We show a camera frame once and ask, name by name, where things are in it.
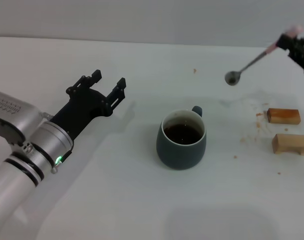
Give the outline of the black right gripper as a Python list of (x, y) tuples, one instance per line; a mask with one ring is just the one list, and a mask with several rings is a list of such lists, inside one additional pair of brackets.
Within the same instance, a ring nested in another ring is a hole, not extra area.
[(304, 70), (304, 37), (290, 37), (282, 34), (277, 41), (277, 47), (290, 50), (289, 57)]

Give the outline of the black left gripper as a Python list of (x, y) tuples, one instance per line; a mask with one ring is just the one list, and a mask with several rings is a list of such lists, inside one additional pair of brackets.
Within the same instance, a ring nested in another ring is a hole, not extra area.
[(71, 139), (75, 139), (86, 126), (97, 117), (95, 111), (103, 109), (103, 116), (109, 117), (125, 99), (125, 78), (121, 78), (112, 92), (105, 97), (90, 89), (102, 79), (101, 71), (95, 70), (91, 76), (82, 76), (73, 86), (66, 89), (70, 96), (68, 103), (50, 120), (62, 128)]

